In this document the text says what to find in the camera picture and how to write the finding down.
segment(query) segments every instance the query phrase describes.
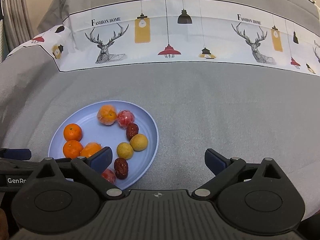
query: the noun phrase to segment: orange fruit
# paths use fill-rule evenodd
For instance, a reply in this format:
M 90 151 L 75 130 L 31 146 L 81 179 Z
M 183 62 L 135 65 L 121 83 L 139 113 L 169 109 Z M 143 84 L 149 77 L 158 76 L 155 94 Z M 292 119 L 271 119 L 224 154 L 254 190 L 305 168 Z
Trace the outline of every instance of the orange fruit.
M 82 129 L 75 123 L 68 124 L 63 130 L 63 136 L 66 141 L 80 141 L 82 138 Z
M 74 159 L 80 156 L 80 152 L 83 150 L 83 146 L 76 140 L 68 141 L 63 146 L 63 154 L 66 158 Z
M 112 125 L 117 119 L 116 108 L 113 105 L 102 106 L 97 113 L 97 118 L 105 125 Z
M 81 156 L 89 158 L 90 156 L 94 155 L 96 152 L 102 149 L 101 144 L 96 142 L 88 143 L 83 150 L 80 152 Z

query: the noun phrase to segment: triangular cutout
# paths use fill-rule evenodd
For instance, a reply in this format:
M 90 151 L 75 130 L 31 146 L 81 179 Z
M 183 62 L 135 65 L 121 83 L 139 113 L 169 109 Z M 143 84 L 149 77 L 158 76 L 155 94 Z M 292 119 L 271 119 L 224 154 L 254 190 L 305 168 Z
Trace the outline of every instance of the triangular cutout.
M 281 176 L 278 174 L 276 169 L 273 167 L 272 164 L 267 165 L 266 170 L 264 171 L 264 176 L 266 178 L 272 179 L 281 179 Z
M 47 177 L 54 177 L 55 174 L 50 164 L 46 164 L 43 166 L 42 170 L 36 176 L 37 179 L 47 178 Z

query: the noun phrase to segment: person's hand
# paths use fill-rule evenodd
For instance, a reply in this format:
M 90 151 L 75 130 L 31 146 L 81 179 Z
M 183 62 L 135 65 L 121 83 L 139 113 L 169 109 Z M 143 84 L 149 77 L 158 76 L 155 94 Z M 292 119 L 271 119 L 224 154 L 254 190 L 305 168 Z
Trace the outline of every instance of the person's hand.
M 7 216 L 0 208 L 0 240 L 7 239 L 9 239 Z

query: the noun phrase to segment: metal screw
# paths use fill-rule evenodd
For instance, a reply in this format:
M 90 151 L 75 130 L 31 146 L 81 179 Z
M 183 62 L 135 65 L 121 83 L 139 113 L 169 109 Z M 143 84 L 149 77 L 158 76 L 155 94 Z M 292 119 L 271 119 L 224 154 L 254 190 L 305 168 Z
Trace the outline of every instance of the metal screw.
M 205 188 L 198 188 L 195 190 L 195 194 L 199 197 L 207 197 L 210 195 L 210 190 L 207 190 Z
M 122 190 L 119 188 L 111 188 L 107 190 L 107 195 L 110 197 L 118 197 L 122 194 Z

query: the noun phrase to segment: blue plate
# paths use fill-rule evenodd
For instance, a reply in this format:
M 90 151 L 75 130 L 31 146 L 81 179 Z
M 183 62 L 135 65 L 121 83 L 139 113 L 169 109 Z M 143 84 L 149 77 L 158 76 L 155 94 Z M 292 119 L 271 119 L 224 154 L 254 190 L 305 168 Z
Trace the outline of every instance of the blue plate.
M 140 106 L 125 101 L 102 101 L 86 106 L 69 116 L 52 137 L 48 156 L 54 159 L 64 158 L 62 148 L 66 143 L 63 137 L 64 128 L 70 123 L 78 124 L 83 132 L 81 144 L 84 146 L 89 142 L 97 142 L 102 147 L 109 146 L 113 152 L 112 164 L 109 166 L 113 170 L 113 163 L 118 158 L 116 149 L 119 143 L 128 142 L 125 129 L 120 128 L 117 122 L 113 125 L 103 125 L 97 119 L 97 112 L 103 105 L 113 105 L 117 112 L 129 110 L 135 116 L 135 123 L 139 126 L 139 133 L 147 136 L 149 144 L 147 149 L 141 152 L 134 152 L 132 158 L 127 160 L 129 173 L 126 179 L 116 179 L 115 185 L 120 189 L 125 189 L 135 183 L 150 167 L 156 156 L 159 142 L 159 133 L 155 120 Z

